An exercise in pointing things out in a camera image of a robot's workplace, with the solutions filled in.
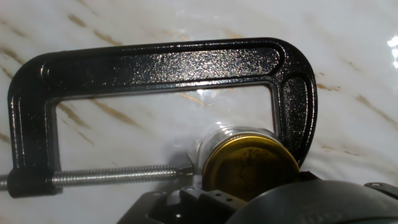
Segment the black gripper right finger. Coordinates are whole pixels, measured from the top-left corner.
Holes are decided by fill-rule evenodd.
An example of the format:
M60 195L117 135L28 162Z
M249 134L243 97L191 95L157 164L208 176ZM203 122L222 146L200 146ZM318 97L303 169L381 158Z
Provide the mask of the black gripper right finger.
M299 179L301 182L310 180L321 180L321 178L317 177L310 171L300 172ZM368 182L364 184L364 186L373 190L377 190L378 192L397 200L397 187L393 185L382 182Z

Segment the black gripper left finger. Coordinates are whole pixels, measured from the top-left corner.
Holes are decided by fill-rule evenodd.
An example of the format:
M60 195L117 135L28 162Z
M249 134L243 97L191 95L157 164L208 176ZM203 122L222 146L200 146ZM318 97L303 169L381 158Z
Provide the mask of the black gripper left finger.
M220 190L184 187L171 195L143 194L118 224L219 224L226 223L247 202Z

